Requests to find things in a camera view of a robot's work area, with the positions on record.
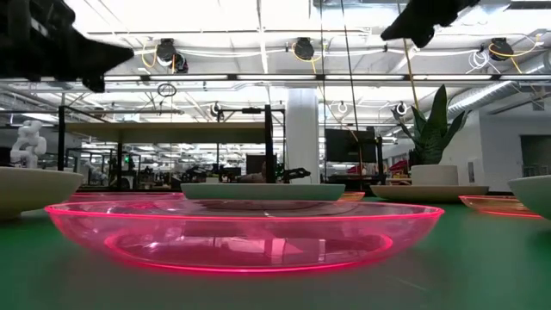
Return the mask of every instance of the green tabletop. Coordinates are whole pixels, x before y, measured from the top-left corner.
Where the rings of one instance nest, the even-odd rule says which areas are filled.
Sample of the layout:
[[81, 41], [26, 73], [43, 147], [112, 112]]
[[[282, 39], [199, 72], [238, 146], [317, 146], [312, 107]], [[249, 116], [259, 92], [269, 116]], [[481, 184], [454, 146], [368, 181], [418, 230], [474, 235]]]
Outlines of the green tabletop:
[[551, 309], [551, 221], [438, 207], [432, 233], [385, 262], [285, 276], [125, 265], [32, 212], [0, 224], [0, 309]]

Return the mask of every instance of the pillar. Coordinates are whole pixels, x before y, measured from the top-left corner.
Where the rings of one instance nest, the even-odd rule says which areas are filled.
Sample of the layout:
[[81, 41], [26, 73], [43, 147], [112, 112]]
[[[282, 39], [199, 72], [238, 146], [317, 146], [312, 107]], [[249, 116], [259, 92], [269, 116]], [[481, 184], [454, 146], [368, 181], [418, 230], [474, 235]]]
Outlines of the pillar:
[[312, 178], [293, 184], [319, 184], [318, 97], [315, 89], [290, 89], [286, 107], [288, 168], [304, 168]]

